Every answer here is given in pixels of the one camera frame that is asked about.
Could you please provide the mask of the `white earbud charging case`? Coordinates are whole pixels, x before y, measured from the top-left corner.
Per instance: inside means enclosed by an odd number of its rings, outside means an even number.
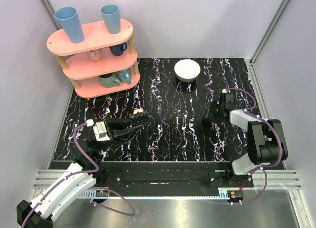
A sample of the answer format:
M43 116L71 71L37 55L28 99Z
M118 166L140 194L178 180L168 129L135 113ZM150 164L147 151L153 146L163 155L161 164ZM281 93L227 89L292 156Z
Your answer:
M133 111L133 114L138 114L138 113L142 113L144 110L143 109L135 109Z

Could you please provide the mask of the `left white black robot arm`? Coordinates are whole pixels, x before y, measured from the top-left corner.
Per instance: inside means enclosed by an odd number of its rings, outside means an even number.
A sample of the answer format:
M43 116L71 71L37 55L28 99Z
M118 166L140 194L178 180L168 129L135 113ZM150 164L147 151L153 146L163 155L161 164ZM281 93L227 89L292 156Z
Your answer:
M115 141L128 143L140 129L149 122L146 112L134 113L128 118L107 117L94 122L88 119L73 131L73 140L80 152L66 169L45 191L30 202L22 200L16 207L17 223L23 228L51 228L60 214L87 190L95 190L88 198L93 205L100 205L107 199L114 184L108 176L108 169L102 165L98 143ZM95 140L83 149L77 139L77 133L84 127L92 127Z

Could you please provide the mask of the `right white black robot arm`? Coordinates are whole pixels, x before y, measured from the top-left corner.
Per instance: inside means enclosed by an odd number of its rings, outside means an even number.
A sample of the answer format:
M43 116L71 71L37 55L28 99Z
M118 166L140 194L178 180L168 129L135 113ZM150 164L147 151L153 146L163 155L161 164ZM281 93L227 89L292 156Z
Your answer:
M210 104L202 122L228 122L247 132L247 153L229 162L225 171L218 176L219 183L237 187L255 169L274 167L288 158L281 121L253 116L248 110L237 108L233 93L221 93L220 99Z

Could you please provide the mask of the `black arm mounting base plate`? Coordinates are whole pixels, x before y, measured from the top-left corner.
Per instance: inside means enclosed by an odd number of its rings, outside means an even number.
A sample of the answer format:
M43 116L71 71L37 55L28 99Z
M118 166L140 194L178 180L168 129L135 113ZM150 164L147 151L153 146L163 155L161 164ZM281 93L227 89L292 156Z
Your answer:
M249 175L233 176L229 178L226 173L229 162L203 161L203 162L172 162L172 161L106 161L101 165L108 169L108 177L112 186L116 182L120 185L129 184L175 184L188 183L214 188L254 187L252 177Z

